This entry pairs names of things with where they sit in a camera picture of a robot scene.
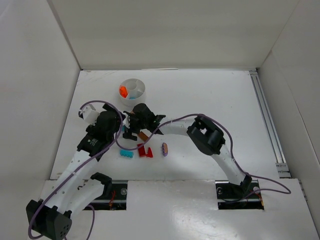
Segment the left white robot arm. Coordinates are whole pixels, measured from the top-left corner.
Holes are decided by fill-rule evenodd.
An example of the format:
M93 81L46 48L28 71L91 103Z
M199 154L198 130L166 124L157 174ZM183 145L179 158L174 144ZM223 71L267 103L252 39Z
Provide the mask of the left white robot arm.
M86 135L51 193L45 199L31 200L27 204L28 237L31 240L41 237L64 240L73 218L91 201L109 192L111 178L92 171L120 136L125 116L106 101L102 108L102 112L97 112L91 101L80 107L79 117L89 123Z

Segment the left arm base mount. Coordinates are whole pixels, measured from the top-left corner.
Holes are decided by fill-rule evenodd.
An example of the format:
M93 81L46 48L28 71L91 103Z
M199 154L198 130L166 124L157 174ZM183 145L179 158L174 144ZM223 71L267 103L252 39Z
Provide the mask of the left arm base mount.
M127 209L128 181L116 180L112 182L110 190L104 188L103 194L90 205L96 211L125 211Z

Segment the orange lego brick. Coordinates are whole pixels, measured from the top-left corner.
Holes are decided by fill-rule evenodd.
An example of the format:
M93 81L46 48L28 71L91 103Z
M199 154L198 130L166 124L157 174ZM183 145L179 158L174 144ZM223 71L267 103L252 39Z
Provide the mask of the orange lego brick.
M128 90L127 90L127 88L124 86L124 85L121 85L120 87L119 87L119 94L124 98L124 99L126 99L127 98L127 96L128 96Z

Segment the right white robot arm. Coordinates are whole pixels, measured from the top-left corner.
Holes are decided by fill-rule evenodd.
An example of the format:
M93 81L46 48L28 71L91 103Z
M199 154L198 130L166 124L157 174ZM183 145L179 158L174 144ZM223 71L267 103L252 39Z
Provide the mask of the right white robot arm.
M232 151L226 147L224 134L227 130L216 120L201 114L192 113L170 119L165 115L154 114L146 104L137 104L131 112L124 112L125 139L134 139L133 134L148 130L151 135L179 135L191 139L196 148L210 156L225 173L229 184L240 193L249 189L252 178L236 163Z

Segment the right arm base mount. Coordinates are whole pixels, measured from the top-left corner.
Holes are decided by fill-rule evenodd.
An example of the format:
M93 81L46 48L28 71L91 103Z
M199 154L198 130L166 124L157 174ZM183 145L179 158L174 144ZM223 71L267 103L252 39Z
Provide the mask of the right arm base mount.
M254 180L245 192L239 186L233 186L228 181L216 181L215 188L219 210L264 210L260 192L246 197L249 193L260 188L257 180Z

